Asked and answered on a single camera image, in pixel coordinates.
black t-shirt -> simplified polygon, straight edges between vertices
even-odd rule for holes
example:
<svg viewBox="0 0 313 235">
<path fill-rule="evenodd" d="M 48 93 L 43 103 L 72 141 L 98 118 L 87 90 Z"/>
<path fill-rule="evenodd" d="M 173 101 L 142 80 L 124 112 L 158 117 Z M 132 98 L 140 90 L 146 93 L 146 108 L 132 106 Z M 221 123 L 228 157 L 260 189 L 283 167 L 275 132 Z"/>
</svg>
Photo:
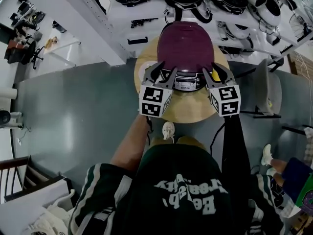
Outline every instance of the black t-shirt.
<svg viewBox="0 0 313 235">
<path fill-rule="evenodd" d="M 229 234 L 233 227 L 215 160 L 196 146 L 164 144 L 146 152 L 136 175 L 91 167 L 69 234 Z"/>
</svg>

desk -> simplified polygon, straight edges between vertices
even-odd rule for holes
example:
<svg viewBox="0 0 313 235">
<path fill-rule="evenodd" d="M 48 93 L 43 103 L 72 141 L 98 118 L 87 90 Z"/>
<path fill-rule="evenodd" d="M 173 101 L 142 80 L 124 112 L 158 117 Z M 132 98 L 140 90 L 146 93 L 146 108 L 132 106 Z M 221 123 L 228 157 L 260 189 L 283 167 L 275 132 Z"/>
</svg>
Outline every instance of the desk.
<svg viewBox="0 0 313 235">
<path fill-rule="evenodd" d="M 52 44 L 51 47 L 48 49 L 45 48 L 44 55 L 49 54 L 68 65 L 71 65 L 73 67 L 76 66 L 75 63 L 65 59 L 64 57 L 61 57 L 60 55 L 56 54 L 55 51 L 58 49 L 76 44 L 76 43 L 80 43 L 80 41 L 77 38 L 75 38 L 73 35 L 71 35 L 68 31 L 61 33 L 60 31 L 53 28 L 49 35 L 49 38 L 53 39 L 54 37 L 58 38 L 58 42 L 55 44 Z"/>
<path fill-rule="evenodd" d="M 134 83 L 137 92 L 139 92 L 141 85 L 138 75 L 139 69 L 143 63 L 157 60 L 157 43 L 158 37 L 151 41 L 136 61 Z M 214 60 L 229 69 L 224 54 L 216 46 L 214 46 Z M 174 123 L 194 123 L 204 120 L 212 116 L 214 113 L 216 113 L 216 111 L 211 105 L 210 100 L 208 99 L 207 89 L 204 87 L 201 90 L 191 93 L 183 93 L 174 90 L 171 103 L 162 118 Z"/>
</svg>

shoe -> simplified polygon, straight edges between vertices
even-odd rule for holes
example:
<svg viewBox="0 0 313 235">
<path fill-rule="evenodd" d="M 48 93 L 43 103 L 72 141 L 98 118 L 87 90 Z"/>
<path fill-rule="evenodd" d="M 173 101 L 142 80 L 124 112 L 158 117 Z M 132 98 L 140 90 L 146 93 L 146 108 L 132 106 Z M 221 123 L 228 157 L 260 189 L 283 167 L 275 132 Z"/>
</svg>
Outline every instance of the shoe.
<svg viewBox="0 0 313 235">
<path fill-rule="evenodd" d="M 266 175 L 272 176 L 272 177 L 274 177 L 275 173 L 277 173 L 277 170 L 275 170 L 273 167 L 266 171 Z"/>
<path fill-rule="evenodd" d="M 270 144 L 265 145 L 263 149 L 263 156 L 261 159 L 261 165 L 270 165 L 270 161 L 272 160 L 272 154 L 270 152 Z"/>
<path fill-rule="evenodd" d="M 163 139 L 172 139 L 172 142 L 174 143 L 174 133 L 175 133 L 175 126 L 172 122 L 165 122 L 163 124 Z"/>
</svg>

striped sleeve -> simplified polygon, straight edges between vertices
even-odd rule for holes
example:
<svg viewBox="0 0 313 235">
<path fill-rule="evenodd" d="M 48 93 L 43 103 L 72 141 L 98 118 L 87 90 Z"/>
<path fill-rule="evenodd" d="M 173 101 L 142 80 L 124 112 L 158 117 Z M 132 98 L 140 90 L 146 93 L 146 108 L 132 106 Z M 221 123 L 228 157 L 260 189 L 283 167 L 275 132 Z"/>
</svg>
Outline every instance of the striped sleeve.
<svg viewBox="0 0 313 235">
<path fill-rule="evenodd" d="M 119 201 L 126 195 L 132 175 L 111 164 L 92 166 L 68 226 L 69 235 L 84 234 L 92 220 L 110 234 L 112 219 Z"/>
</svg>

